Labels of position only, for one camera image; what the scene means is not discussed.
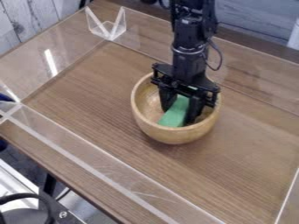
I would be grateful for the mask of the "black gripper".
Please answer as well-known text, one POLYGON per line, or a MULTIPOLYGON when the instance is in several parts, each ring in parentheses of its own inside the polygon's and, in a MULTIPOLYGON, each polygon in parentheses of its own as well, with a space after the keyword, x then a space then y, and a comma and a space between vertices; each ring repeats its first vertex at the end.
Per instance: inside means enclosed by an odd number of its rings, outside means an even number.
POLYGON ((210 50, 203 48, 198 52, 180 52, 174 50, 172 64, 155 63, 151 82, 159 88, 162 109, 167 111, 183 95, 190 99, 184 123, 195 123, 204 106, 216 104, 221 87, 207 77, 210 50))

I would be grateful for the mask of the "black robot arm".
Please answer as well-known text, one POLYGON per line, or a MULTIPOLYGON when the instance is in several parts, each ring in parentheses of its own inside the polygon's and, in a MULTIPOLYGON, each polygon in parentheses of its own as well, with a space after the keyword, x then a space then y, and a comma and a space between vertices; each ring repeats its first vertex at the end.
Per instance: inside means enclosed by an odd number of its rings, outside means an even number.
POLYGON ((212 36, 218 30, 215 0, 170 0, 172 62, 155 63, 151 82, 158 86, 164 116, 171 127, 192 125, 203 110, 216 106, 221 87, 207 77, 212 36))

